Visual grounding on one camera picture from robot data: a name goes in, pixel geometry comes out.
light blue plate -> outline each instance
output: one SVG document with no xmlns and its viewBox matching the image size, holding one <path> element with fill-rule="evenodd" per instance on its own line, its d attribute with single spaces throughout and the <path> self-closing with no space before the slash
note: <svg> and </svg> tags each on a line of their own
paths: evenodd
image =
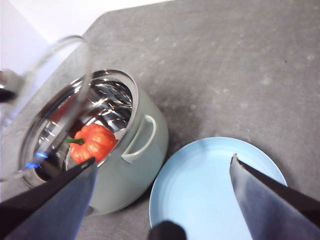
<svg viewBox="0 0 320 240">
<path fill-rule="evenodd" d="M 252 239 L 229 175 L 234 153 L 287 185 L 276 164 L 255 146 L 229 137 L 200 139 L 170 157 L 157 176 L 149 203 L 151 227 L 169 220 L 184 228 L 188 240 Z"/>
</svg>

pot handle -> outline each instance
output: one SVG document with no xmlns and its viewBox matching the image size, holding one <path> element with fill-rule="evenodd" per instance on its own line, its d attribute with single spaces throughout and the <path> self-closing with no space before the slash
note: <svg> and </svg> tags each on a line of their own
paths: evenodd
<svg viewBox="0 0 320 240">
<path fill-rule="evenodd" d="M 122 154 L 122 159 L 132 164 L 148 150 L 155 139 L 157 124 L 153 117 L 145 115 L 131 143 Z"/>
</svg>

white wall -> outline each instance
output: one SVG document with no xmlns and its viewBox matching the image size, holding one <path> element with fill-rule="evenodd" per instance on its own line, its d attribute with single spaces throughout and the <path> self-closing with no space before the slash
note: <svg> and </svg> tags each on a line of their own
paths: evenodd
<svg viewBox="0 0 320 240">
<path fill-rule="evenodd" d="M 0 68 L 22 74 L 48 42 L 8 0 L 0 1 Z"/>
<path fill-rule="evenodd" d="M 166 0 L 9 0 L 49 43 L 82 35 L 102 14 Z"/>
</svg>

stone countertop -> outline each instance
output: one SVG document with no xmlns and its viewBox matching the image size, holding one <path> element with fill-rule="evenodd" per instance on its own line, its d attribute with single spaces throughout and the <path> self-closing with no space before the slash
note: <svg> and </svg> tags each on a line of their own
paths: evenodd
<svg viewBox="0 0 320 240">
<path fill-rule="evenodd" d="M 127 72 L 164 113 L 167 158 L 197 139 L 241 139 L 264 151 L 290 187 L 320 200 L 319 23 L 317 0 L 177 0 L 108 12 L 84 37 L 94 71 Z M 50 80 L 30 102 L 37 107 L 24 109 L 1 136 L 2 174 L 18 160 L 19 147 L 9 146 L 19 146 L 46 93 L 56 93 Z M 22 189 L 20 181 L 2 184 L 1 197 Z M 77 239 L 146 239 L 149 195 L 86 217 Z"/>
</svg>

